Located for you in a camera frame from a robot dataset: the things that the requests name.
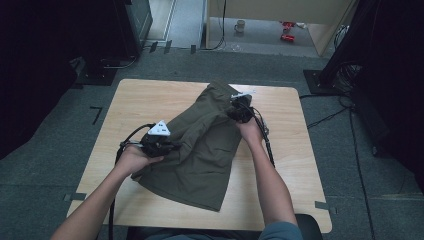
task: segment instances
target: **cargo shorts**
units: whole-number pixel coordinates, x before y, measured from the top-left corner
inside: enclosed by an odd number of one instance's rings
[[[226,114],[231,95],[237,93],[228,84],[210,83],[192,106],[167,123],[170,140],[180,142],[180,150],[132,178],[159,196],[219,211],[241,140],[235,121]]]

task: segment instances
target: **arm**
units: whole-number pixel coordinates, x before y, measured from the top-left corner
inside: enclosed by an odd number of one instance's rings
[[[103,182],[62,223],[51,239],[95,239],[125,178],[162,159],[148,158],[139,148],[128,146]]]
[[[265,225],[280,221],[297,225],[289,190],[269,161],[262,146],[262,133],[255,120],[252,118],[248,123],[237,123],[237,126],[252,153]]]

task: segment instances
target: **black stand base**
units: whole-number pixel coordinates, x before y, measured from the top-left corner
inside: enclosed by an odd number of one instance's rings
[[[110,86],[112,85],[113,79],[115,78],[116,71],[118,69],[105,68],[102,73],[87,74],[87,66],[85,66],[79,74],[76,85],[98,85],[98,86]]]
[[[303,70],[306,82],[308,83],[309,91],[311,94],[317,95],[342,95],[342,91],[334,86],[320,85],[319,75],[321,70]]]

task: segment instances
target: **cup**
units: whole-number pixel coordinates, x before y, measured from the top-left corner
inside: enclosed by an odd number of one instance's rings
[[[244,20],[237,20],[237,24],[234,25],[234,30],[236,32],[242,33],[244,32],[244,25],[246,25],[246,22]]]

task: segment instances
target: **power cable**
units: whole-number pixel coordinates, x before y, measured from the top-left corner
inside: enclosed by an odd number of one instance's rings
[[[138,131],[140,131],[141,129],[146,128],[146,127],[152,128],[154,125],[155,124],[145,124],[143,126],[138,127],[130,135],[128,135],[128,137],[123,142],[121,142],[121,144],[119,145],[119,149],[116,152],[115,165],[118,163],[119,159],[121,158],[121,155],[124,152],[125,146],[129,143],[130,139]],[[114,212],[115,212],[115,199],[113,199],[113,202],[110,205],[110,209],[109,209],[109,228],[108,228],[109,240],[113,240],[113,217],[114,217]]]
[[[324,122],[324,121],[330,120],[330,119],[332,119],[333,117],[335,117],[336,115],[338,115],[338,114],[340,114],[340,113],[342,113],[342,112],[346,111],[347,109],[349,109],[349,108],[344,107],[342,110],[340,110],[340,111],[338,111],[338,112],[336,112],[336,113],[333,113],[333,114],[331,114],[331,115],[328,115],[327,117],[325,117],[325,118],[323,118],[323,119],[321,119],[321,120],[318,120],[318,121],[316,121],[316,122],[313,122],[313,123],[309,124],[309,125],[307,126],[307,128],[308,128],[308,129],[313,128],[313,127],[317,126],[318,124],[320,124],[320,123],[322,123],[322,122]]]
[[[369,205],[369,202],[368,202],[367,190],[365,189],[364,178],[362,176],[361,164],[360,164],[360,161],[359,161],[359,154],[358,154],[358,143],[356,141],[355,128],[353,127],[352,114],[353,114],[353,110],[350,109],[349,122],[350,122],[350,129],[352,131],[353,144],[354,144],[354,148],[355,148],[356,166],[357,166],[358,173],[359,173],[359,179],[361,181],[362,192],[363,192],[364,198],[365,198],[365,206],[367,208],[367,216],[368,216],[368,221],[369,221],[370,228],[371,228],[371,237],[372,237],[373,240],[375,240],[374,224],[373,224],[372,218],[371,218],[371,211],[370,211],[370,205]]]
[[[124,69],[124,68],[127,68],[127,67],[131,66],[135,62],[135,60],[137,60],[137,57],[136,56],[131,56],[131,58],[132,58],[132,61],[130,63],[128,63],[127,65],[117,66],[117,67],[108,67],[108,66],[105,66],[103,68],[105,68],[105,69]]]
[[[211,49],[206,48],[205,50],[208,50],[208,51],[216,50],[219,47],[221,47],[222,43],[225,43],[225,12],[226,12],[226,10],[227,10],[227,0],[224,1],[224,10],[222,12],[222,27],[221,27],[222,36],[221,36],[221,40],[219,40],[219,43],[214,48],[211,48]]]
[[[371,28],[371,36],[370,36],[370,41],[369,41],[369,46],[368,46],[368,53],[371,51],[372,47],[373,47],[373,38],[374,38],[374,30],[375,30],[375,26],[376,26],[376,22],[377,22],[377,16],[378,16],[378,12],[380,10],[380,5],[381,5],[381,0],[378,1],[377,3],[377,7],[376,7],[376,11],[374,14],[374,19],[373,19],[373,23],[372,23],[372,28]],[[342,26],[339,31],[336,34],[336,37],[334,39],[334,46],[337,49],[338,48],[338,41],[340,36],[343,34],[345,35],[347,33],[349,29],[349,26]],[[367,57],[363,57],[362,59],[358,59],[358,60],[353,60],[353,61],[346,61],[346,62],[342,62],[340,64],[338,64],[337,67],[334,68],[334,71],[337,71],[337,75],[336,75],[336,80],[339,80],[342,84],[344,84],[344,87],[347,87],[347,89],[352,89],[355,86],[354,78],[355,76],[358,74],[359,70],[358,66],[360,63],[362,63],[365,59],[367,59]]]
[[[256,108],[248,107],[241,102],[239,102],[239,104],[240,104],[240,106],[242,106],[246,110],[248,110],[250,112],[250,114],[252,115],[252,117],[255,119],[256,124],[258,125],[259,129],[261,130],[262,137],[265,141],[265,146],[266,146],[266,150],[268,152],[269,161],[271,162],[272,166],[275,168],[274,156],[272,155],[272,150],[271,150],[271,143],[269,142],[269,138],[268,138],[269,129],[266,126],[265,120],[263,119],[261,113]]]

